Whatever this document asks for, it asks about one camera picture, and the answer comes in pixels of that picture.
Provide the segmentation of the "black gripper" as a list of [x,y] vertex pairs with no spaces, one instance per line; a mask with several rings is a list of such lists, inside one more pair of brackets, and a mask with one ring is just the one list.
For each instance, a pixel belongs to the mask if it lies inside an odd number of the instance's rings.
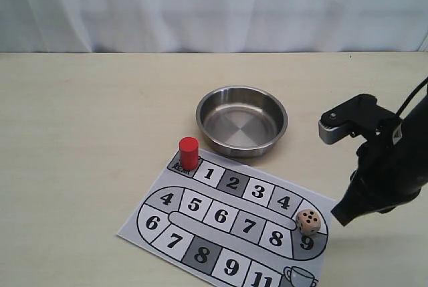
[[343,198],[331,211],[343,226],[363,215],[388,213],[421,192],[420,136],[403,136],[377,157],[371,147],[366,151]]

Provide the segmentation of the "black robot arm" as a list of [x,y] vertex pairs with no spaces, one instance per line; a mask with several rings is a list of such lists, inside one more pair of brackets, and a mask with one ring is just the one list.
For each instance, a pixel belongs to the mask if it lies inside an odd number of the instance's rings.
[[338,124],[362,135],[358,166],[331,213],[343,226],[362,215],[388,213],[414,200],[427,184],[427,99],[405,118],[361,94],[337,106]]

